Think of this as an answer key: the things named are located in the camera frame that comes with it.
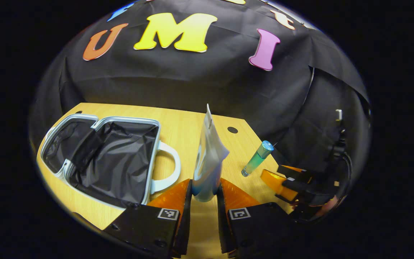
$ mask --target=pink letter i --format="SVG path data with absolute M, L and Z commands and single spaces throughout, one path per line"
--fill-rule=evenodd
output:
M 280 43 L 281 40 L 274 34 L 270 33 L 269 31 L 265 31 L 264 29 L 258 28 L 257 31 L 260 34 L 260 41 L 258 42 L 258 47 L 255 55 L 249 57 L 248 62 L 266 71 L 271 71 L 272 54 L 274 53 L 276 44 Z

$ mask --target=orange letter u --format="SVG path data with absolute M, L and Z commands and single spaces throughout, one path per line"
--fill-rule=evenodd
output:
M 111 28 L 111 30 L 110 30 L 111 33 L 108 36 L 108 39 L 106 39 L 105 44 L 103 44 L 103 46 L 100 49 L 95 49 L 95 47 L 97 46 L 97 42 L 98 42 L 98 40 L 100 40 L 102 35 L 105 34 L 108 30 L 101 31 L 101 32 L 95 34 L 94 36 L 92 36 L 91 41 L 89 41 L 89 44 L 87 44 L 87 47 L 84 50 L 84 54 L 82 55 L 82 58 L 85 61 L 89 61 L 89 60 L 101 57 L 103 54 L 105 54 L 111 48 L 111 46 L 115 42 L 115 39 L 118 36 L 118 34 L 120 33 L 120 31 L 122 30 L 122 28 L 124 28 L 127 25 L 129 25 L 129 24 L 128 23 L 122 23 L 120 25 L 117 25 L 117 26 L 114 26 L 113 28 Z

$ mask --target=plastic bag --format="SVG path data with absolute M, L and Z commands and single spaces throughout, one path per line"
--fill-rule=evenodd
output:
M 217 194 L 222 162 L 229 153 L 221 143 L 207 104 L 191 190 L 196 200 L 207 202 Z

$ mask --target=blue letter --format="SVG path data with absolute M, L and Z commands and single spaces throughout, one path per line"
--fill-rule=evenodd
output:
M 129 5 L 126 5 L 125 7 L 122 7 L 121 9 L 117 10 L 116 12 L 114 12 L 113 15 L 111 15 L 111 18 L 108 19 L 107 22 L 111 21 L 111 19 L 113 19 L 114 17 L 120 15 L 121 13 L 125 12 L 127 10 L 127 8 L 131 7 L 135 2 L 133 2 L 133 3 L 129 4 Z

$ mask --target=open suitcase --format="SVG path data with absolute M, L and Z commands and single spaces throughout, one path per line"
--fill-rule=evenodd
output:
M 64 183 L 91 199 L 124 210 L 130 203 L 147 204 L 150 194 L 177 181 L 177 151 L 159 140 L 161 125 L 146 118 L 73 114 L 46 134 L 41 158 Z M 174 172 L 153 180 L 158 151 L 174 158 Z

